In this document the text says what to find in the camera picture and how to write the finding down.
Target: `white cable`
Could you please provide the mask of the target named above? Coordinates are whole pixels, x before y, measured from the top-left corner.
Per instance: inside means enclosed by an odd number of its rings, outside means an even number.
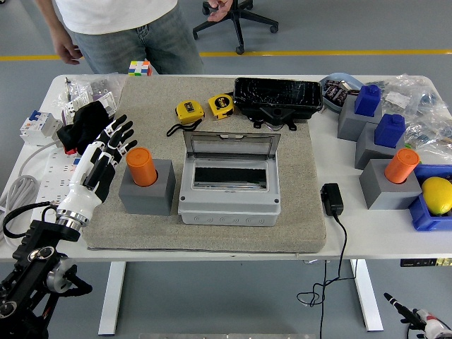
[[[22,175],[23,169],[28,164],[28,162],[39,152],[42,152],[46,148],[56,145],[59,143],[59,140],[49,143],[45,146],[42,146],[38,150],[36,150],[32,155],[30,155],[20,166],[19,176],[14,182],[11,184],[8,192],[5,196],[0,199],[0,225],[3,224],[3,220],[5,216],[10,213],[12,210],[15,210],[21,206],[28,205],[29,203],[34,202],[36,199],[36,194],[39,189],[39,183],[36,178],[31,175]],[[14,220],[10,221],[7,225],[8,230],[11,230],[13,226]],[[16,244],[14,241],[3,234],[3,228],[0,227],[0,241],[1,238],[5,239],[5,242],[16,249],[20,243]]]

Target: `gray cube holder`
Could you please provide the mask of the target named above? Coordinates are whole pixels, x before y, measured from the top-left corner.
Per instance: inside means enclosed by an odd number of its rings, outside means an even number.
[[[371,159],[359,176],[370,210],[405,210],[422,193],[414,172],[402,184],[387,180],[384,170],[390,162],[390,159]]]
[[[403,136],[395,148],[376,145],[375,129],[378,125],[368,122],[356,142],[355,168],[363,170],[371,159],[392,159],[398,150],[405,147]]]
[[[171,160],[154,159],[157,181],[147,187],[135,184],[129,167],[119,188],[119,197],[130,214],[171,215],[176,177]]]
[[[355,114],[356,96],[347,95],[339,115],[338,138],[357,141],[366,123],[378,124],[383,116],[381,102],[375,109],[373,117]]]

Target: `yellow floor line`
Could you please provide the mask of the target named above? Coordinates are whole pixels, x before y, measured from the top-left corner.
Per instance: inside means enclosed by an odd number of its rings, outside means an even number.
[[[57,55],[7,55],[0,56],[0,61],[42,61],[59,60]]]
[[[368,49],[368,50],[318,50],[318,51],[266,51],[245,52],[241,56],[235,52],[201,52],[205,58],[218,57],[329,57],[357,55],[447,55],[452,49]],[[0,61],[48,61],[58,60],[57,55],[11,55],[0,56]]]
[[[425,55],[452,54],[452,49],[370,49],[370,50],[330,50],[330,51],[268,51],[245,52],[241,57],[329,57],[350,55]],[[202,57],[240,57],[235,52],[201,52]]]

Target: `orange cup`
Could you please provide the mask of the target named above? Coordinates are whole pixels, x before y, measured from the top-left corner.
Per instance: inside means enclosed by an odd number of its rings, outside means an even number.
[[[394,184],[402,184],[419,164],[419,155],[409,149],[400,149],[384,170],[384,176]]]
[[[146,187],[157,180],[153,157],[147,148],[133,148],[127,153],[126,162],[135,184]]]

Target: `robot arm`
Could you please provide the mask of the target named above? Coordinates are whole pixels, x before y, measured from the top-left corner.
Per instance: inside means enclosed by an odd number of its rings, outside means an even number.
[[[47,326],[59,297],[91,292],[76,276],[75,261],[57,251],[60,240],[77,242],[79,230],[107,198],[115,169],[137,142],[126,116],[113,121],[85,150],[69,184],[69,194],[56,210],[56,222],[33,220],[13,253],[14,270],[0,283],[0,338],[48,338]],[[49,295],[44,311],[33,310]]]
[[[403,316],[401,320],[403,323],[409,323],[410,328],[424,332],[426,339],[446,339],[452,338],[452,331],[444,323],[438,320],[433,314],[425,309],[413,309],[400,304],[388,293],[384,297],[397,309],[398,313]]]

